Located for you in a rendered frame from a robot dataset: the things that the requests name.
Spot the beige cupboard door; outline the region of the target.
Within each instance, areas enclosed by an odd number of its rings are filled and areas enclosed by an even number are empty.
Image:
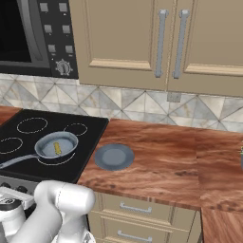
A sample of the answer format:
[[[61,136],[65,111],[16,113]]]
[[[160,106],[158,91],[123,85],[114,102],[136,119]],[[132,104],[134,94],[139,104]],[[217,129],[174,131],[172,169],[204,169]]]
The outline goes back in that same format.
[[[82,84],[164,90],[173,0],[69,0]],[[159,10],[167,9],[155,77]]]
[[[180,76],[174,79],[182,9],[190,15]],[[243,0],[175,0],[172,23],[167,89],[243,97]]]

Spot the beige cabinet panel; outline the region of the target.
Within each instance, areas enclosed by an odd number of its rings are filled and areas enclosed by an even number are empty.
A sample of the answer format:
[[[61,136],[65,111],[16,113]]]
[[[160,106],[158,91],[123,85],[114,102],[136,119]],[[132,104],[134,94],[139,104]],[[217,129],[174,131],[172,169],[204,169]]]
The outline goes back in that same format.
[[[201,243],[201,216],[200,211],[175,207],[171,225],[187,233],[185,243]]]

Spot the black microwave oven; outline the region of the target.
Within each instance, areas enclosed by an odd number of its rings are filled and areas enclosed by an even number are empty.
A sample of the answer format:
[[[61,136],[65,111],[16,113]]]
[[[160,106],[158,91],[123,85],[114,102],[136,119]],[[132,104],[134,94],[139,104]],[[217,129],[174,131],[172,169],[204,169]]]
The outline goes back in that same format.
[[[43,60],[36,61],[28,44],[20,0],[0,0],[0,73],[76,79],[78,67],[68,0],[29,0],[35,39]],[[61,76],[64,59],[72,71]]]

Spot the grey round plate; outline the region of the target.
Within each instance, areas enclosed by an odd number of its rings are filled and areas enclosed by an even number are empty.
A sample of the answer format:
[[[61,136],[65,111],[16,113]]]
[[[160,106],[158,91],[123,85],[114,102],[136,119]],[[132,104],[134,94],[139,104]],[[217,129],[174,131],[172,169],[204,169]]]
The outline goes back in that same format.
[[[106,144],[95,152],[95,163],[107,171],[119,171],[129,167],[135,158],[132,149],[124,144]]]

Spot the grey wall outlet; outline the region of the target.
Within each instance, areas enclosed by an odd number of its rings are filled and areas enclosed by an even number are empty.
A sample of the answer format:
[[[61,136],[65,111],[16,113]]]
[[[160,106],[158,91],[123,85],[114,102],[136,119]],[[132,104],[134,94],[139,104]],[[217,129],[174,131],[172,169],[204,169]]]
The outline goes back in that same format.
[[[179,92],[168,92],[167,101],[170,103],[179,103],[181,100],[181,94]]]

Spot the beige drawer front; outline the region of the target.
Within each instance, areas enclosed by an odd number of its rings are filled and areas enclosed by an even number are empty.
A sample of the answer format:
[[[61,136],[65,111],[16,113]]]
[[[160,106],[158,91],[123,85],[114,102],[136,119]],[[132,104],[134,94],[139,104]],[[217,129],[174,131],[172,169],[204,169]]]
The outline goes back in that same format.
[[[169,243],[171,238],[171,233],[168,231],[152,226],[146,226],[137,222],[105,217],[103,219],[103,223],[105,238],[114,240],[118,243],[144,243],[142,241],[118,236],[118,230],[121,230],[124,234],[135,235],[143,238],[151,236],[153,238],[152,243]]]
[[[171,223],[171,214],[173,212],[173,208],[168,205],[108,194],[100,194],[100,200],[100,205],[103,211],[120,214],[130,214],[132,216],[142,217],[145,220],[158,220],[165,223]],[[134,211],[121,209],[121,202],[124,202],[124,204],[127,206],[137,207],[141,209],[147,209],[148,207],[152,207],[152,214],[137,213]]]

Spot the grey frying pan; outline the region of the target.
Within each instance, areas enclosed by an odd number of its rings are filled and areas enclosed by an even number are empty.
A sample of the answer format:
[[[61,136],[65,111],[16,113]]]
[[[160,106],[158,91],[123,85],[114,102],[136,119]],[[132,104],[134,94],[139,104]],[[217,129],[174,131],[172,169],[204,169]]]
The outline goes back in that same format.
[[[53,142],[59,142],[62,154],[56,155]],[[45,135],[40,138],[34,145],[35,153],[25,155],[15,159],[10,159],[0,163],[0,169],[7,168],[13,164],[19,163],[26,159],[37,159],[41,164],[46,166],[57,166],[68,162],[75,155],[78,147],[78,138],[66,131],[58,131]]]

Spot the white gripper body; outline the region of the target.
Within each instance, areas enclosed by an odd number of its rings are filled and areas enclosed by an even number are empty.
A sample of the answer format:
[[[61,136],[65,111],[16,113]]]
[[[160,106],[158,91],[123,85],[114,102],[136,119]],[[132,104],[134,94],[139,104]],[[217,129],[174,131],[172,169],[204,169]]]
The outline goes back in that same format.
[[[21,193],[19,191],[15,191],[7,187],[0,187],[0,198],[19,199],[22,201],[22,206],[24,209],[28,209],[30,206],[32,206],[35,203],[33,196]]]

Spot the black hob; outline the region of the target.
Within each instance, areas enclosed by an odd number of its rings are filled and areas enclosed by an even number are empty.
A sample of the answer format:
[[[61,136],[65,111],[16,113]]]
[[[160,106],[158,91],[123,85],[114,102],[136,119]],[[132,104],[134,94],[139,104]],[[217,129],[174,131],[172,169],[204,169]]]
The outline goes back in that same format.
[[[46,179],[75,183],[84,170],[108,119],[23,109],[0,125],[0,164],[29,155],[11,166],[0,169],[0,185],[26,187]],[[61,161],[47,161],[33,157],[34,145],[53,132],[70,132],[79,143],[74,152]]]

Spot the grey microwave knob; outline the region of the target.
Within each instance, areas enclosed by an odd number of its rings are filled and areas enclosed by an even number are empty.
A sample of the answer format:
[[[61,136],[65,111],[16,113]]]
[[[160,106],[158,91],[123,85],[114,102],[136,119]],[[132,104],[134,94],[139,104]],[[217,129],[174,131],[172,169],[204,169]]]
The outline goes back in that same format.
[[[70,63],[62,59],[56,63],[56,70],[60,72],[61,76],[68,76],[72,71]]]

